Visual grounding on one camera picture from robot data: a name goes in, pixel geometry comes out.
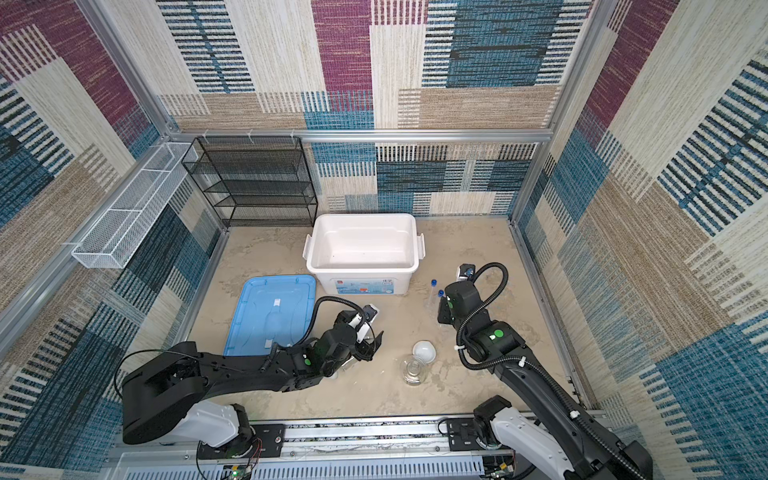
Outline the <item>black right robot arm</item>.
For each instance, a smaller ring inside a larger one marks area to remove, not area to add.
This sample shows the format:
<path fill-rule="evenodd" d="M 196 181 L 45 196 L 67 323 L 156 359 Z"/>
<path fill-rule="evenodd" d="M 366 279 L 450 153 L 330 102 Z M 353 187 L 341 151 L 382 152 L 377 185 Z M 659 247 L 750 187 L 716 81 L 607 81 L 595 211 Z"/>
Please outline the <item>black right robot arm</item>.
<path fill-rule="evenodd" d="M 474 280 L 446 286 L 438 321 L 456 330 L 461 364 L 487 370 L 511 388 L 534 414 L 529 421 L 496 396 L 475 411 L 482 447 L 509 447 L 550 479 L 650 479 L 653 461 L 637 441 L 626 443 L 599 423 L 548 373 L 520 334 L 490 317 L 499 285 L 483 299 Z"/>

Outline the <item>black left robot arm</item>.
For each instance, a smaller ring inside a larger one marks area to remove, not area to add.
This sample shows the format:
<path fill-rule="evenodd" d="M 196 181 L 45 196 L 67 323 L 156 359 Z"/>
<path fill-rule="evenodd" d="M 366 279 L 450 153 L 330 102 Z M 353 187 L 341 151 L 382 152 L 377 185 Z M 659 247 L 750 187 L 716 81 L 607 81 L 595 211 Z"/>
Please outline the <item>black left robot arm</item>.
<path fill-rule="evenodd" d="M 320 339 L 274 347 L 265 356 L 222 356 L 197 350 L 193 341 L 160 353 L 122 381 L 123 442 L 156 440 L 210 398 L 250 392 L 288 393 L 318 385 L 349 359 L 370 361 L 383 335 L 370 324 L 339 323 Z"/>

